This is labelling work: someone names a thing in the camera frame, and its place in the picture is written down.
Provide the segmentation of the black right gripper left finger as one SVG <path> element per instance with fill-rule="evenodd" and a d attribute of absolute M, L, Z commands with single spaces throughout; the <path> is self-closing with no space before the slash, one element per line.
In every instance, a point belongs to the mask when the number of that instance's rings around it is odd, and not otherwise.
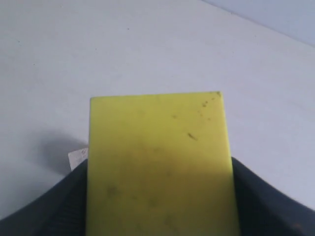
<path fill-rule="evenodd" d="M 87 160 L 45 194 L 0 221 L 2 236 L 84 236 Z"/>

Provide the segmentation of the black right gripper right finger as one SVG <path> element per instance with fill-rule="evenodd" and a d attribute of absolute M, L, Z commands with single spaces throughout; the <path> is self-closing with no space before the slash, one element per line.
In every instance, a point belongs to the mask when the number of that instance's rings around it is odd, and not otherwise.
<path fill-rule="evenodd" d="M 233 176 L 243 236 L 313 236 L 315 212 L 288 197 L 233 158 Z"/>

